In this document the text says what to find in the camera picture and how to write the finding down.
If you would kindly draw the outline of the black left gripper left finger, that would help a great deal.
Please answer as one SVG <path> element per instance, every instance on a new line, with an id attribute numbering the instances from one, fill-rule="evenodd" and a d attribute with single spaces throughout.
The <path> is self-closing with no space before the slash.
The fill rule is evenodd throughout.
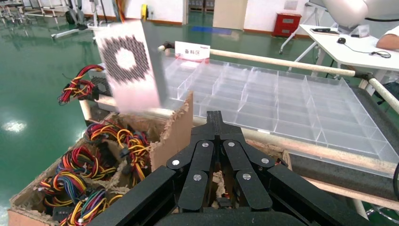
<path id="1" fill-rule="evenodd" d="M 89 223 L 91 226 L 211 226 L 209 200 L 218 111 L 192 128 L 190 143 Z"/>

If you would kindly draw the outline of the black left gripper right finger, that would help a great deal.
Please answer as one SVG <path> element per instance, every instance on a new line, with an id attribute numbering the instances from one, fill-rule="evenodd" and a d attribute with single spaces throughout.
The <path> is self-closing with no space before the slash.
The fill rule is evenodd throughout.
<path id="1" fill-rule="evenodd" d="M 371 222 L 303 177 L 249 145 L 238 126 L 215 112 L 221 168 L 233 177 L 240 204 L 277 215 L 279 226 L 369 226 Z"/>

